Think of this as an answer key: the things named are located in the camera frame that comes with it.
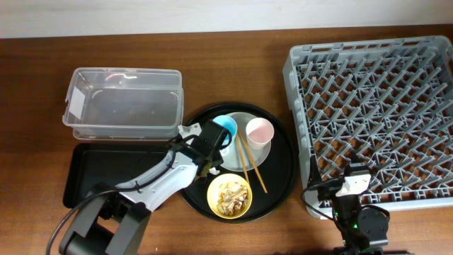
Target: food in bowl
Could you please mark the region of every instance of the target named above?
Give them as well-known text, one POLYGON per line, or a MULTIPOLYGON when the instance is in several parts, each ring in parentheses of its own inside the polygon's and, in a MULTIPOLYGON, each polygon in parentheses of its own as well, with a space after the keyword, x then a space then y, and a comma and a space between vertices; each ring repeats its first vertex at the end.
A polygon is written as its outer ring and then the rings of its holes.
POLYGON ((226 216, 235 216, 242 212, 248 203, 247 187, 237 181, 220 185, 217 209, 226 216))

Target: clear plastic container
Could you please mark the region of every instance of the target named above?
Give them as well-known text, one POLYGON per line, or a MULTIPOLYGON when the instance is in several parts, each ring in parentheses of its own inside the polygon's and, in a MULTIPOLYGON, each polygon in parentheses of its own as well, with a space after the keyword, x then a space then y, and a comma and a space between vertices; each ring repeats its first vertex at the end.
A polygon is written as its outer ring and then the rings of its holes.
POLYGON ((183 117, 176 70, 78 68, 63 123, 81 140, 167 140, 183 117))

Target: white cup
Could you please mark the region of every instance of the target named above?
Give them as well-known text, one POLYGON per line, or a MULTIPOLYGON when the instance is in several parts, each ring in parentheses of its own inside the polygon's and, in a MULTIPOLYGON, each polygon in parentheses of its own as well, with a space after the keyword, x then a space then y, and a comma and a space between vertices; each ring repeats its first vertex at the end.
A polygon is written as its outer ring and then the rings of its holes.
POLYGON ((254 118, 246 126, 247 144, 252 149, 262 149, 274 137, 274 127, 265 118, 254 118))

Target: gray dish rack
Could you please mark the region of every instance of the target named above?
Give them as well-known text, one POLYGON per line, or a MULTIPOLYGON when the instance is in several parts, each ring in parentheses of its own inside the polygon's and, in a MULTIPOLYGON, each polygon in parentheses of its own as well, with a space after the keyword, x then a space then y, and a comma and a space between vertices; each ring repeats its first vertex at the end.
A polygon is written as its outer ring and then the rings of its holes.
MULTIPOLYGON (((356 153, 377 171, 363 203, 387 210, 453 205, 452 56, 444 36, 293 47, 283 76, 303 187, 310 156, 327 180, 356 153)), ((305 198, 331 215, 316 191, 305 198)))

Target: yellow bowl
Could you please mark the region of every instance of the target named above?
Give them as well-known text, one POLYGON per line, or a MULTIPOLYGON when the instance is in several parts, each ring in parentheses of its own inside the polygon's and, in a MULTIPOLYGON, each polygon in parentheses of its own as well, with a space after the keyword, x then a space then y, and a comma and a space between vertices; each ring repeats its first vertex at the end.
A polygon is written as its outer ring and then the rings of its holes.
POLYGON ((250 188, 248 182, 239 175, 222 174, 221 176, 218 176, 217 178, 212 180, 210 187, 207 189, 207 204, 210 206, 212 212, 214 212, 217 216, 224 219, 233 220, 244 215, 244 213, 246 213, 250 208, 250 205, 252 204, 252 189, 250 188), (220 185, 229 181, 237 181, 239 184, 244 185, 245 187, 247 187, 248 193, 248 203, 246 207, 242 210, 241 213, 234 216, 223 215, 219 212, 219 209, 217 209, 217 204, 219 202, 220 185))

